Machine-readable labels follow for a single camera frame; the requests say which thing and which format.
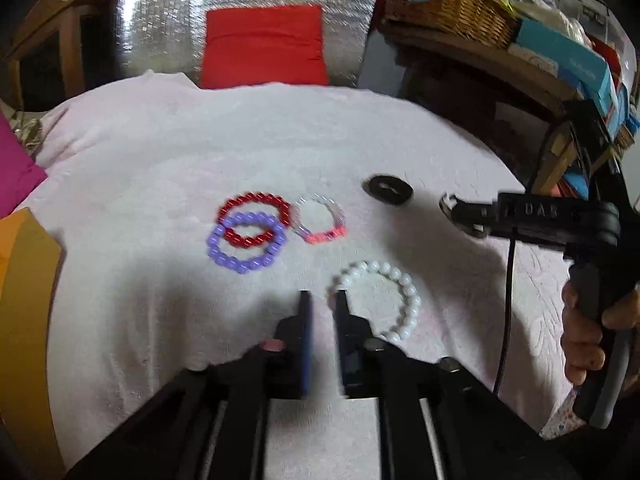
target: pink fabric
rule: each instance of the pink fabric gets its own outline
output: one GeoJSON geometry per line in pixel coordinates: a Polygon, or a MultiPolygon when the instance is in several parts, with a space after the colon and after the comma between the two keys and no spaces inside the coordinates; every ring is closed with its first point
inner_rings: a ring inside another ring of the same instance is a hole
{"type": "Polygon", "coordinates": [[[46,177],[0,114],[0,218],[10,215],[46,177]]]}

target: red beaded bracelet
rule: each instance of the red beaded bracelet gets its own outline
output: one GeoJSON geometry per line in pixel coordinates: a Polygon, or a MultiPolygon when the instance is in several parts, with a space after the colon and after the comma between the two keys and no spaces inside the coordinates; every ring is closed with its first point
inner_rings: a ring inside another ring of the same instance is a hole
{"type": "MultiPolygon", "coordinates": [[[[235,198],[230,198],[229,200],[227,200],[225,205],[220,208],[218,222],[222,221],[222,219],[226,216],[231,208],[248,202],[259,202],[274,206],[280,212],[280,222],[282,222],[286,227],[290,226],[289,202],[285,202],[281,196],[274,196],[271,193],[265,194],[261,192],[248,192],[244,195],[239,195],[235,198]]],[[[227,229],[225,232],[225,240],[235,247],[255,247],[258,245],[262,245],[265,242],[271,242],[272,238],[273,231],[271,230],[265,231],[261,235],[257,235],[255,237],[247,236],[246,238],[241,237],[233,229],[227,229]]]]}

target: black round object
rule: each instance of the black round object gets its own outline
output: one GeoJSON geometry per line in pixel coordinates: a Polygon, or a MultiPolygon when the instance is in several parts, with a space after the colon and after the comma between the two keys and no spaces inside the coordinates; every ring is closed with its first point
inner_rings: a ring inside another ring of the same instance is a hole
{"type": "Polygon", "coordinates": [[[411,200],[414,189],[404,180],[391,175],[375,175],[367,182],[369,194],[376,200],[391,205],[402,205],[411,200]]]}

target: red cushion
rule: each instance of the red cushion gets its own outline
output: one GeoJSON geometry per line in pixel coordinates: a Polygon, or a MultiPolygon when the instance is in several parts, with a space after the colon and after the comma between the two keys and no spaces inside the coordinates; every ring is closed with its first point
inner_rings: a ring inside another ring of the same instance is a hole
{"type": "Polygon", "coordinates": [[[33,163],[0,112],[0,218],[38,187],[47,174],[33,163]]]}
{"type": "Polygon", "coordinates": [[[219,9],[207,12],[201,88],[268,82],[327,85],[322,7],[219,9]]]}

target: yellow folder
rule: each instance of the yellow folder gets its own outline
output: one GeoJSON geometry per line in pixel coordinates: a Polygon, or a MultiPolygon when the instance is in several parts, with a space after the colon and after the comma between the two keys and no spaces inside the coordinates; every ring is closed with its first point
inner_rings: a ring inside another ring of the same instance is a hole
{"type": "Polygon", "coordinates": [[[29,209],[0,220],[0,415],[45,480],[65,474],[47,389],[49,309],[60,255],[29,209]]]}

